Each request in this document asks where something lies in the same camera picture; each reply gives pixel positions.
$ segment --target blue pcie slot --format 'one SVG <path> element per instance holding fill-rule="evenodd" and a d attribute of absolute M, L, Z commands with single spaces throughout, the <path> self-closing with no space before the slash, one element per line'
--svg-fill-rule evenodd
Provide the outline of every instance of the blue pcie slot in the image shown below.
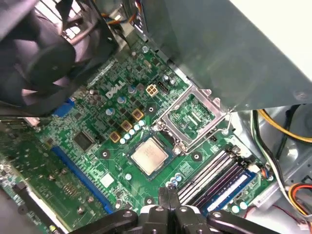
<path fill-rule="evenodd" d="M 229 185 L 214 195 L 209 202 L 201 207 L 201 212 L 207 215 L 210 211 L 221 210 L 235 198 L 255 177 L 256 173 L 244 170 Z"/>
<path fill-rule="evenodd" d="M 54 146 L 51 151 L 55 153 L 60 160 L 78 177 L 84 186 L 86 186 L 92 194 L 102 203 L 104 210 L 110 215 L 113 208 L 109 200 L 97 189 L 97 187 L 88 179 L 88 177 L 75 165 L 75 163 L 67 156 L 67 154 L 59 147 Z"/>

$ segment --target blue connector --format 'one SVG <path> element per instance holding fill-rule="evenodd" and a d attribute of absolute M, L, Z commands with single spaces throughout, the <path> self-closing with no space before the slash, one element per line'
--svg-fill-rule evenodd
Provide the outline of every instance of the blue connector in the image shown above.
<path fill-rule="evenodd" d="M 74 106 L 75 102 L 69 98 L 60 107 L 58 107 L 53 114 L 58 117 L 64 117 Z"/>
<path fill-rule="evenodd" d="M 75 163 L 67 156 L 67 154 L 59 147 L 54 146 L 51 151 L 55 153 L 60 160 L 78 177 L 84 186 L 102 203 L 104 210 L 110 215 L 113 208 L 109 200 L 97 189 L 97 187 L 88 179 L 88 177 L 75 165 Z"/>

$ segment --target dell logo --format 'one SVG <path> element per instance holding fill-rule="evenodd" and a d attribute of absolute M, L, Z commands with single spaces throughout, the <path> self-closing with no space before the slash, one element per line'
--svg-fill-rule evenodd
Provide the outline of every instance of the dell logo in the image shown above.
<path fill-rule="evenodd" d="M 118 83 L 119 85 L 115 84 L 115 86 L 106 93 L 106 96 L 108 97 L 108 99 L 111 99 L 114 96 L 114 94 L 117 93 L 118 90 L 120 90 L 126 84 L 125 82 L 122 82 L 122 81 L 119 81 Z"/>

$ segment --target black fan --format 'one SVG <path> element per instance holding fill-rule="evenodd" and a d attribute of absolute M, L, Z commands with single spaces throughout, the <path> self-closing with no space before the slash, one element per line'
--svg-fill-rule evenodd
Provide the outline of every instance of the black fan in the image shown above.
<path fill-rule="evenodd" d="M 48 115 L 118 45 L 92 0 L 78 1 L 81 11 L 74 18 L 69 18 L 73 0 L 57 3 L 58 28 L 35 13 L 37 0 L 8 2 L 0 2 L 0 116 Z M 73 26 L 81 32 L 67 41 L 61 34 Z"/>

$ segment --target yellow wire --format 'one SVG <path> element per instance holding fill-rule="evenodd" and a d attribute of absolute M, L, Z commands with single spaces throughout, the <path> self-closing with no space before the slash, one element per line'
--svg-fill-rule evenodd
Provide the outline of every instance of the yellow wire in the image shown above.
<path fill-rule="evenodd" d="M 308 137 L 304 137 L 304 136 L 298 136 L 294 133 L 291 133 L 289 131 L 287 131 L 286 129 L 284 129 L 283 127 L 281 127 L 280 125 L 278 125 L 270 116 L 267 115 L 267 113 L 265 113 L 263 110 L 258 110 L 259 114 L 273 127 L 275 127 L 276 129 L 280 130 L 281 132 L 296 138 L 298 140 L 304 141 L 304 142 L 308 142 L 308 143 L 312 143 L 312 138 L 308 138 Z"/>
<path fill-rule="evenodd" d="M 291 194 L 291 191 L 293 189 L 293 187 L 295 186 L 296 184 L 293 184 L 289 190 L 288 190 L 288 197 L 289 199 L 291 200 L 292 204 L 303 214 L 303 215 L 308 215 L 304 210 L 302 210 L 294 201 L 293 197 L 292 197 L 292 194 Z"/>

